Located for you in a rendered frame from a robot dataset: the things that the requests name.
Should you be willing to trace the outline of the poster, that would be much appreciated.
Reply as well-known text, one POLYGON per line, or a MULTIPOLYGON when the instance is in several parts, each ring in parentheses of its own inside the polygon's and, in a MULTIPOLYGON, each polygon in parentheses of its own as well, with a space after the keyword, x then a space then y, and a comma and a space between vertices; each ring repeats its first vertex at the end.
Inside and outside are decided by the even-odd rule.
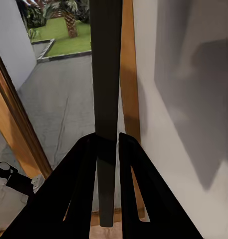
POLYGON ((123 0, 89 0, 100 226, 113 227, 123 0))

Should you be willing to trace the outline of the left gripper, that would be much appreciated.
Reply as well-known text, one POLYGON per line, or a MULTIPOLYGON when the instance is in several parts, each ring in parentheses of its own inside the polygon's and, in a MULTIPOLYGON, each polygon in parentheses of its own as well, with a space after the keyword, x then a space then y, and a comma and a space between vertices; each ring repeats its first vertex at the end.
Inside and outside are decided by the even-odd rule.
POLYGON ((17 191, 28 195, 28 201, 27 203, 31 200, 31 198, 35 195, 35 193, 33 192, 33 184, 31 183, 32 179, 24 176, 21 184, 19 185, 19 187, 16 189, 17 191))

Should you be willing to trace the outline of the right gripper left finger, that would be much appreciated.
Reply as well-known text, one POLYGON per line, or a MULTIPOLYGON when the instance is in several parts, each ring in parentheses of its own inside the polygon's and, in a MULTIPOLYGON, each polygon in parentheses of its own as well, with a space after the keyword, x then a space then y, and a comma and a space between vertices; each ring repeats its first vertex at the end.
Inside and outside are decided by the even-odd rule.
POLYGON ((0 239, 89 239, 97 138, 83 136, 0 239))

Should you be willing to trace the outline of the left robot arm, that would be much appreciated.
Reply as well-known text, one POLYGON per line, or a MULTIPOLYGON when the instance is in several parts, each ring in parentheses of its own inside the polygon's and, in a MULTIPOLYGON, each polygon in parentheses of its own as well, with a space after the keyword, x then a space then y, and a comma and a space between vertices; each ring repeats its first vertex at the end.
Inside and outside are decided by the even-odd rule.
POLYGON ((28 201, 35 195, 39 188, 46 180, 38 174, 30 179, 26 176, 18 174, 18 170, 10 166, 6 162, 0 162, 0 185, 6 183, 8 187, 28 195, 28 201))

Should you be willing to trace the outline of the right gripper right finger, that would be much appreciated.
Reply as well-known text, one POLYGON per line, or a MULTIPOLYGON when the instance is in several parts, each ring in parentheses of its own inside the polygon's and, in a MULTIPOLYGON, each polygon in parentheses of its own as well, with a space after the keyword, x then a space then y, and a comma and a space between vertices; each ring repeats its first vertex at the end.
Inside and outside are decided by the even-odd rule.
POLYGON ((122 132, 119 161, 123 239, 203 239, 141 144, 122 132), (139 219, 131 166, 150 222, 139 219))

